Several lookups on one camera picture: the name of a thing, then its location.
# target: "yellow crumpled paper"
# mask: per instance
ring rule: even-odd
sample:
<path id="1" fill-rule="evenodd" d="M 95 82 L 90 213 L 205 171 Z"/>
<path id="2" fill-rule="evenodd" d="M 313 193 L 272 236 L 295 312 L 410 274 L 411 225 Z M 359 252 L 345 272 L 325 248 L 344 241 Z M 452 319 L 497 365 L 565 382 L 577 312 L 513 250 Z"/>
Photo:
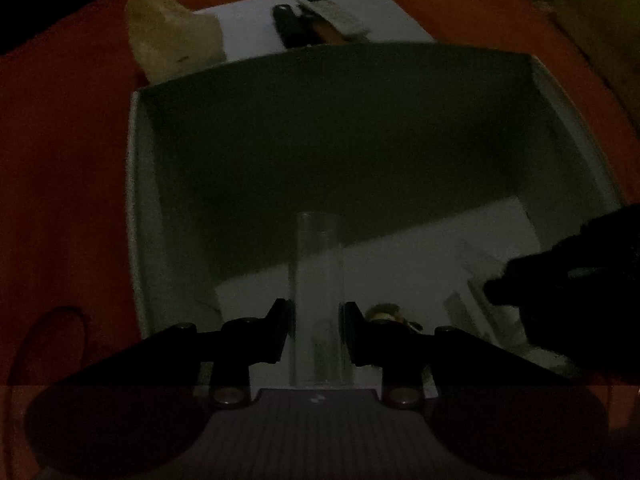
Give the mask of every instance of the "yellow crumpled paper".
<path id="1" fill-rule="evenodd" d="M 126 10 L 129 45 L 150 83 L 225 60 L 216 16 L 193 14 L 175 0 L 129 0 Z"/>

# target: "clear glass cylinder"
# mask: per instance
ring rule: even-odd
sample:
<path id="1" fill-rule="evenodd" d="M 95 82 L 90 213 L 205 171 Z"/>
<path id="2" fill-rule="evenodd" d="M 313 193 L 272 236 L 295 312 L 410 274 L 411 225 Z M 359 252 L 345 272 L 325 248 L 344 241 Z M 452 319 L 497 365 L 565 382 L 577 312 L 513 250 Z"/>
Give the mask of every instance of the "clear glass cylinder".
<path id="1" fill-rule="evenodd" d="M 296 320 L 290 365 L 293 386 L 341 386 L 351 364 L 340 340 L 338 311 L 344 301 L 340 217 L 298 214 L 291 297 Z"/>

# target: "red tablecloth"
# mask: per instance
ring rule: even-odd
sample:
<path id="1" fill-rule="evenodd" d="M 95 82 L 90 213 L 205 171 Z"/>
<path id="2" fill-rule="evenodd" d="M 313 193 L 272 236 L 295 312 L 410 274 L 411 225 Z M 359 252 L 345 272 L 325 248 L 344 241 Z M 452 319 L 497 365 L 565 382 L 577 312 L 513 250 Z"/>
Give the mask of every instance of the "red tablecloth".
<path id="1" fill-rule="evenodd" d="M 50 383 L 140 337 L 124 205 L 138 81 L 126 1 L 99 0 L 0 60 L 0 384 Z M 529 0 L 395 1 L 439 41 L 537 55 L 587 119 L 628 201 L 640 202 L 640 142 L 625 113 Z M 82 314 L 41 319 L 59 305 Z M 0 478 L 36 471 L 20 429 L 33 393 L 0 386 Z"/>

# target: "open box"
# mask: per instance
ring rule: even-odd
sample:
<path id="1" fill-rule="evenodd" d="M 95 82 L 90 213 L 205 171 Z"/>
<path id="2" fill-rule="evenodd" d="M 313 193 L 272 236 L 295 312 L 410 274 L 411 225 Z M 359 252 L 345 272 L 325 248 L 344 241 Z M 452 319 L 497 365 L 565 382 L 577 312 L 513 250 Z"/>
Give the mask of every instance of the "open box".
<path id="1" fill-rule="evenodd" d="M 143 335 L 263 316 L 289 295 L 295 214 L 320 210 L 344 216 L 345 300 L 500 344 L 505 322 L 478 305 L 474 269 L 547 250 L 622 204 L 537 59 L 444 44 L 313 47 L 142 89 L 127 179 Z M 515 321 L 508 309 L 494 312 Z M 252 380 L 287 384 L 286 357 Z"/>

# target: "white remote control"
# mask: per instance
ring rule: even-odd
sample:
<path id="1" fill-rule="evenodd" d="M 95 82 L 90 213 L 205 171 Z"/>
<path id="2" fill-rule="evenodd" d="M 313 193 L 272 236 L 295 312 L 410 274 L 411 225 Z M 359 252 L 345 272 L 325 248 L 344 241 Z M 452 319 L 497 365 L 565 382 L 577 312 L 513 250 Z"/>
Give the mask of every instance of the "white remote control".
<path id="1" fill-rule="evenodd" d="M 298 0 L 303 10 L 317 14 L 331 23 L 345 39 L 356 39 L 370 32 L 356 16 L 331 0 Z"/>

